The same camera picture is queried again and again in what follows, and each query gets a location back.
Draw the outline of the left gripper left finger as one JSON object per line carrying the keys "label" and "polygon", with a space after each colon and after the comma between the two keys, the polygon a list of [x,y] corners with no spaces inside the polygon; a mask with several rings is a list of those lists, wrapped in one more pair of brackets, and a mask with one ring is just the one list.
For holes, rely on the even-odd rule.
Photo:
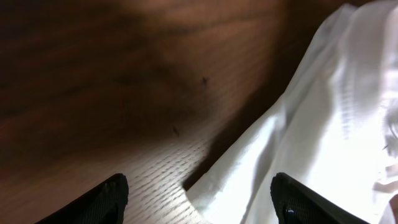
{"label": "left gripper left finger", "polygon": [[128,203],[125,175],[112,175],[37,224],[122,224]]}

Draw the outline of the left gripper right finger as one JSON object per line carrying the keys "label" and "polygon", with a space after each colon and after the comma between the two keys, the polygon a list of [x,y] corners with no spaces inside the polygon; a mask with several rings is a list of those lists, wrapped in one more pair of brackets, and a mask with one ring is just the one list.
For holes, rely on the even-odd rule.
{"label": "left gripper right finger", "polygon": [[270,190],[279,224],[368,224],[286,173],[272,178]]}

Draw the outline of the white t-shirt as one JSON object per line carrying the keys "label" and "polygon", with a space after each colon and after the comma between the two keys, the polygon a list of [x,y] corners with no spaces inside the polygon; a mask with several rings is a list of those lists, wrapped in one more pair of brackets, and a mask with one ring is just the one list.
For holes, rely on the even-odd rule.
{"label": "white t-shirt", "polygon": [[285,92],[186,195],[211,223],[276,223],[279,172],[366,222],[395,222],[396,1],[328,17]]}

